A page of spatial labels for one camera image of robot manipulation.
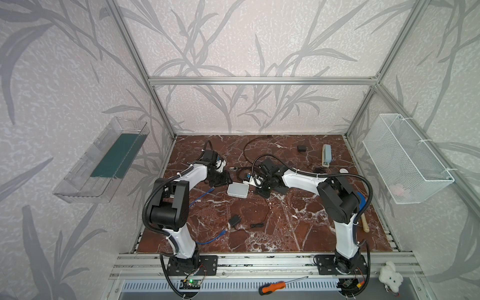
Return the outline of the black network switch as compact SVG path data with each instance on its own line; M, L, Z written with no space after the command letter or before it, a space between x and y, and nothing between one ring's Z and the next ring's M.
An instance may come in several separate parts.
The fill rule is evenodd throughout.
M286 195L288 193L289 187L287 187L283 184L280 184L276 187L273 187L272 190L276 191L279 194Z

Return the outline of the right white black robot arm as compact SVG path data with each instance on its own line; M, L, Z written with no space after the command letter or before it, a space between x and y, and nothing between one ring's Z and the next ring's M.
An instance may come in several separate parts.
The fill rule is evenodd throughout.
M289 167L284 162L274 164L273 155L261 155L266 159L251 167L248 183L255 186L264 198L270 197L272 190L287 192L298 189L320 197L327 215L334 221L336 249L334 267L348 275L361 264L360 242L357 239L357 227L361 216L369 208L373 199L373 187L363 176L351 173L320 174L301 171ZM348 177L357 178L366 185L368 194L364 205L355 188L350 185Z

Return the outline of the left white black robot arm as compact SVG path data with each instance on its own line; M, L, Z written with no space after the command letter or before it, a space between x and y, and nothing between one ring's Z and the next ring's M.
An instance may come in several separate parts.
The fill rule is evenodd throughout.
M169 178L155 181L152 193L142 209L147 230L164 235L172 247L169 264L181 273L200 268L200 254L186 225L190 212L190 191L198 184L210 188L232 183L225 170L226 160L214 150L204 150L187 169Z

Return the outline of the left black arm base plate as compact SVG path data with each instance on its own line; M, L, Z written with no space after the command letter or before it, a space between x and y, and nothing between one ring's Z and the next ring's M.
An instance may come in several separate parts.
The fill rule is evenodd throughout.
M187 276L194 272L196 276L215 276L218 268L218 256L200 255L189 259L171 257L167 265L169 276Z

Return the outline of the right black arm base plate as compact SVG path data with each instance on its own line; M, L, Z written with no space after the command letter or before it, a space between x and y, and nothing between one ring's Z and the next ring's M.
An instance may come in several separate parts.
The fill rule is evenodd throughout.
M367 275L369 271L366 257L359 254L352 259L337 260L335 254L317 254L313 257L319 275L354 276Z

